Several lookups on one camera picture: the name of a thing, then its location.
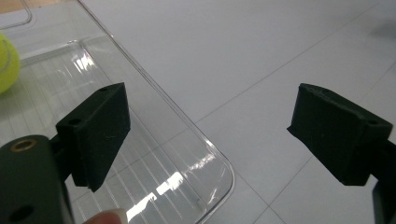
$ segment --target transparent plastic tray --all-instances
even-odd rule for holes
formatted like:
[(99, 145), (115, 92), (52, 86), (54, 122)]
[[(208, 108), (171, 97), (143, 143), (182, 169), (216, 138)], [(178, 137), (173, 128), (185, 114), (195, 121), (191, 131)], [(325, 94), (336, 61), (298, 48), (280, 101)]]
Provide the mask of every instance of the transparent plastic tray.
[(0, 145), (32, 133), (51, 138), (91, 93), (126, 85), (131, 131), (105, 184), (92, 193), (66, 180), (76, 223), (116, 207), (130, 223), (201, 223), (228, 198), (230, 163), (82, 3), (0, 16), (21, 56), (19, 80), (0, 94)]

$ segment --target floor tile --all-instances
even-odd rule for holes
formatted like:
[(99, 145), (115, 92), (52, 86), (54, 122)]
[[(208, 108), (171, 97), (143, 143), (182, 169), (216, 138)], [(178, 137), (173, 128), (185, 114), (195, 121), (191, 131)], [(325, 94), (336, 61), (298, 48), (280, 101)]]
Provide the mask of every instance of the floor tile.
[[(372, 17), (380, 19), (367, 24)], [(267, 203), (311, 156), (286, 131), (298, 85), (319, 85), (358, 103), (396, 60), (395, 45), (371, 35), (387, 18), (394, 14), (385, 2), (198, 122)]]
[[(393, 65), (384, 77), (363, 98), (361, 106), (379, 117), (396, 125), (396, 65)], [(389, 141), (396, 143), (396, 132), (390, 134)]]
[(373, 224), (372, 177), (365, 187), (346, 187), (312, 158), (271, 204), (286, 223)]
[(239, 175), (236, 175), (235, 184), (231, 197), (209, 218), (207, 224), (253, 223), (267, 208), (267, 204)]
[(254, 224), (285, 224), (282, 219), (269, 207)]
[(206, 209), (230, 193), (233, 174), (222, 158), (210, 151), (192, 130), (186, 130), (161, 146), (180, 173), (200, 195)]
[(84, 2), (196, 121), (376, 1)]

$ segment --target screw hole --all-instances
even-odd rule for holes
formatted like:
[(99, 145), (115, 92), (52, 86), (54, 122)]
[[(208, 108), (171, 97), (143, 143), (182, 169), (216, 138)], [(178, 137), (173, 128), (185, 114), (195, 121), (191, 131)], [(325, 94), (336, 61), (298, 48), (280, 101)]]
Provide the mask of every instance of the screw hole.
[(34, 147), (35, 144), (37, 144), (37, 141), (35, 139), (24, 139), (24, 140), (17, 142), (16, 144), (14, 144), (11, 147), (11, 151), (22, 152), (24, 150)]
[(27, 217), (29, 217), (30, 215), (32, 215), (34, 210), (35, 209), (31, 205), (25, 205), (25, 206), (17, 209), (15, 212), (13, 212), (11, 214), (11, 216), (9, 216), (9, 221), (10, 222), (22, 221), (22, 220), (26, 219)]

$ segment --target tennis ball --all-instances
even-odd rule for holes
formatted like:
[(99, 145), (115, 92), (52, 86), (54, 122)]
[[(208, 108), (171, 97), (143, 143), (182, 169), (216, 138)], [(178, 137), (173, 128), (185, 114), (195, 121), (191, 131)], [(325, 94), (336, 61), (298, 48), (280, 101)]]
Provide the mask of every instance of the tennis ball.
[(20, 74), (20, 56), (6, 38), (0, 33), (0, 93), (8, 90)]

